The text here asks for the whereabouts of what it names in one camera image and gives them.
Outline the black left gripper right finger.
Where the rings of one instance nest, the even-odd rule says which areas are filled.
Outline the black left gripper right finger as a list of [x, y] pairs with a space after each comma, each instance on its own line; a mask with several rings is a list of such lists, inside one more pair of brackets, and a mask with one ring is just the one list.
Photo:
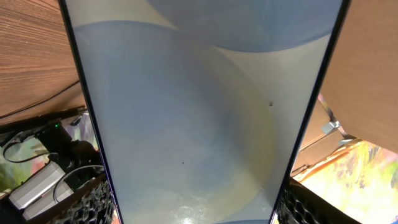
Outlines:
[[359, 224], [293, 178], [282, 191], [276, 215], [281, 224]]

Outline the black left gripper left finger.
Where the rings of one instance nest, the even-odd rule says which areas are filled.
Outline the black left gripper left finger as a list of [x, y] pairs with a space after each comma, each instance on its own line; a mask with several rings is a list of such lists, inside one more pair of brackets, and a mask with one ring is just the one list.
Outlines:
[[28, 224], [112, 224], [115, 203], [104, 174], [78, 189]]

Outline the blue Galaxy smartphone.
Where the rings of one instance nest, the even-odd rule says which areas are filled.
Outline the blue Galaxy smartphone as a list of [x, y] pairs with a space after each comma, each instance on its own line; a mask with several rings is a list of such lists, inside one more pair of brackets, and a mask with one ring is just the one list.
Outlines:
[[64, 0], [121, 223], [269, 223], [349, 2]]

